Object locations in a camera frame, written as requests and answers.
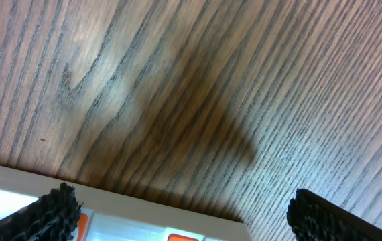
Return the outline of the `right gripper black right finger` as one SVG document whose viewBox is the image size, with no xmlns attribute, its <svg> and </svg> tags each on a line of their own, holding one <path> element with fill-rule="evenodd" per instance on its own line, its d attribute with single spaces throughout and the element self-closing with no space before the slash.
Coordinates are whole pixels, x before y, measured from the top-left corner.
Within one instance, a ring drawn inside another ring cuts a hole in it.
<svg viewBox="0 0 382 241">
<path fill-rule="evenodd" d="M 307 189 L 290 200 L 287 222 L 299 241 L 382 241 L 382 229 Z"/>
</svg>

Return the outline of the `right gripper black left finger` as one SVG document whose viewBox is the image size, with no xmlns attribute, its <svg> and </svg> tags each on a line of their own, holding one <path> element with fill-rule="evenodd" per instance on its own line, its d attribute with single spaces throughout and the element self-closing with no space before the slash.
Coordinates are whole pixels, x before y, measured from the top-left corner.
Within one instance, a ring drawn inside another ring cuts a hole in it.
<svg viewBox="0 0 382 241">
<path fill-rule="evenodd" d="M 0 220 L 0 241 L 71 241 L 82 204 L 66 184 Z"/>
</svg>

